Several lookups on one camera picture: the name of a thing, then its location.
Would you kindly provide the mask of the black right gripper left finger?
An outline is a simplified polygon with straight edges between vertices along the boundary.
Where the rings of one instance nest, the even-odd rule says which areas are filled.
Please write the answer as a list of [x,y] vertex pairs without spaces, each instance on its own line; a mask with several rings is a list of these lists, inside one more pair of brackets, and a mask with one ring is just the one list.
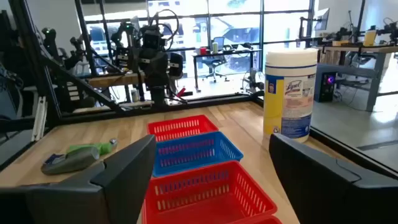
[[1,223],[136,223],[152,176],[149,134],[54,184],[1,188]]

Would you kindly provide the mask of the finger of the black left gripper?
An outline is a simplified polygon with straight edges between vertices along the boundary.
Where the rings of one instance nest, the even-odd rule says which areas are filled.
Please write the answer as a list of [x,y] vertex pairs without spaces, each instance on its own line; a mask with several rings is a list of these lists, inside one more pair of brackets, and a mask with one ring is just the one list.
[[183,57],[180,54],[170,53],[169,76],[181,77],[183,75]]
[[149,65],[149,56],[147,55],[146,50],[141,49],[137,53],[137,62],[138,62],[139,69],[144,72]]

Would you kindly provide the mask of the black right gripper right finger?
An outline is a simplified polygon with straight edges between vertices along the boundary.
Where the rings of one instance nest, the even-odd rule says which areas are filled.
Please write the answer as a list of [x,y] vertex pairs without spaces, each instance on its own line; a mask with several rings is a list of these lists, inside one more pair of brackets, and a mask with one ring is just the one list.
[[281,134],[269,153],[300,223],[397,223],[397,180]]

